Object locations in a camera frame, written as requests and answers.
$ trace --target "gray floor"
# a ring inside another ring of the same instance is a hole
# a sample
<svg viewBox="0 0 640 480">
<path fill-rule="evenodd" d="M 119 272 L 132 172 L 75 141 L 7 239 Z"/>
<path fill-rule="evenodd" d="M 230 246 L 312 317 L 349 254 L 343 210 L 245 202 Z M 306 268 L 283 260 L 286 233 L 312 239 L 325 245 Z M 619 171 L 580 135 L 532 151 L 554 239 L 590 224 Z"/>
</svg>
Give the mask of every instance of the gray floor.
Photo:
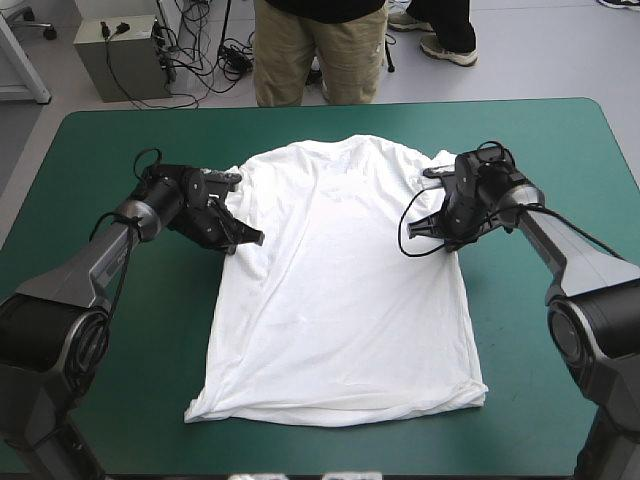
<svg viewBox="0 0 640 480">
<path fill-rule="evenodd" d="M 37 121 L 39 107 L 0 104 L 0 192 L 2 179 L 7 183 L 0 196 L 0 245 L 64 116 L 78 110 L 131 108 L 128 103 L 100 101 L 72 46 L 80 21 L 73 0 L 30 3 L 39 17 L 56 23 L 59 31 L 55 42 L 32 32 L 18 35 L 54 98 L 42 108 Z M 397 71 L 383 70 L 376 101 L 589 97 L 602 106 L 636 181 L 640 180 L 640 13 L 607 9 L 595 0 L 474 0 L 472 8 L 480 54 L 476 66 L 465 69 L 428 59 L 418 49 L 419 33 L 397 34 L 398 43 L 392 47 Z M 212 10 L 210 34 L 215 45 L 224 2 L 213 0 Z M 253 4 L 237 0 L 229 34 L 246 39 L 252 30 Z M 174 91 L 202 93 L 186 72 Z M 182 101 L 177 98 L 162 104 Z M 306 91 L 304 104 L 323 103 L 317 88 Z M 209 96 L 201 105 L 255 106 L 251 79 L 241 81 L 227 94 Z M 24 132 L 28 131 L 32 133 L 26 140 Z"/>
</svg>

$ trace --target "sneaker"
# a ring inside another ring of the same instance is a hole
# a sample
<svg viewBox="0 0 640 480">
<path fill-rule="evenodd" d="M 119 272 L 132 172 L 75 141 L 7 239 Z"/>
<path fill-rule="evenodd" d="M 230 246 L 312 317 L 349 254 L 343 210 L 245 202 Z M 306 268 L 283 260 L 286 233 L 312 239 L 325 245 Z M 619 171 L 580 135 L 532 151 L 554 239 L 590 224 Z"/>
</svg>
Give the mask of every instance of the sneaker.
<svg viewBox="0 0 640 480">
<path fill-rule="evenodd" d="M 435 35 L 424 35 L 420 39 L 420 48 L 431 58 L 435 58 L 436 60 L 449 60 L 461 67 L 470 67 L 478 60 L 477 50 L 469 53 L 450 52 L 440 45 L 438 37 Z"/>
<path fill-rule="evenodd" d="M 640 0 L 598 0 L 605 7 L 610 8 L 628 8 L 640 12 Z"/>
<path fill-rule="evenodd" d="M 408 32 L 409 30 L 422 30 L 424 32 L 433 32 L 429 22 L 421 22 L 413 18 L 407 12 L 396 12 L 389 14 L 389 28 L 398 32 Z"/>
</svg>

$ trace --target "person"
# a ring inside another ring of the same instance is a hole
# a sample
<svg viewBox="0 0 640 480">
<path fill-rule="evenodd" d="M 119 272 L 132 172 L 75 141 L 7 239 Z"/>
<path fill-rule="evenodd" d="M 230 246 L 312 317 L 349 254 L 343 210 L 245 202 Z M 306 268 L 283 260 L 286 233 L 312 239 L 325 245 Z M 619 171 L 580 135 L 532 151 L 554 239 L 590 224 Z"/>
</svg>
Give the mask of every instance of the person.
<svg viewBox="0 0 640 480">
<path fill-rule="evenodd" d="M 640 0 L 598 0 L 601 5 L 610 8 L 628 8 L 640 12 Z"/>
<path fill-rule="evenodd" d="M 255 0 L 256 100 L 300 105 L 318 56 L 331 104 L 370 103 L 387 29 L 385 0 Z"/>
<path fill-rule="evenodd" d="M 406 11 L 389 15 L 389 28 L 423 30 L 420 48 L 429 57 L 470 67 L 478 60 L 476 34 L 469 21 L 470 0 L 413 0 Z"/>
</svg>

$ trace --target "caster wheel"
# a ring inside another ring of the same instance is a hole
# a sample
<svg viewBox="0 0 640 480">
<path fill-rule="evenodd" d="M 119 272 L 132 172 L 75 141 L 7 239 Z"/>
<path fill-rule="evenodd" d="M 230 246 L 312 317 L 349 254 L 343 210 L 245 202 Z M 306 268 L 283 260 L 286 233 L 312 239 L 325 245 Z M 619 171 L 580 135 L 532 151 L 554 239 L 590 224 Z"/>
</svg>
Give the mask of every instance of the caster wheel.
<svg viewBox="0 0 640 480">
<path fill-rule="evenodd" d="M 55 40 L 58 38 L 58 32 L 56 32 L 55 28 L 45 28 L 42 36 L 47 40 Z"/>
<path fill-rule="evenodd" d="M 33 14 L 33 10 L 29 9 L 22 14 L 22 19 L 25 22 L 33 22 L 36 19 L 36 16 Z"/>
</svg>

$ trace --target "black shirt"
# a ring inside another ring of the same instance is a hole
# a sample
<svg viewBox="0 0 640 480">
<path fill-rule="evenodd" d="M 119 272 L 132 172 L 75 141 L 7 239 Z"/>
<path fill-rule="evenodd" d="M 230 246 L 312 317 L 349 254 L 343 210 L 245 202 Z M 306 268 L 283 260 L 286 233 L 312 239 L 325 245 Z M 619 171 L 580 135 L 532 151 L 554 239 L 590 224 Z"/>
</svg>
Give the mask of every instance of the black shirt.
<svg viewBox="0 0 640 480">
<path fill-rule="evenodd" d="M 344 23 L 379 10 L 385 0 L 267 0 L 279 10 L 322 23 Z"/>
</svg>

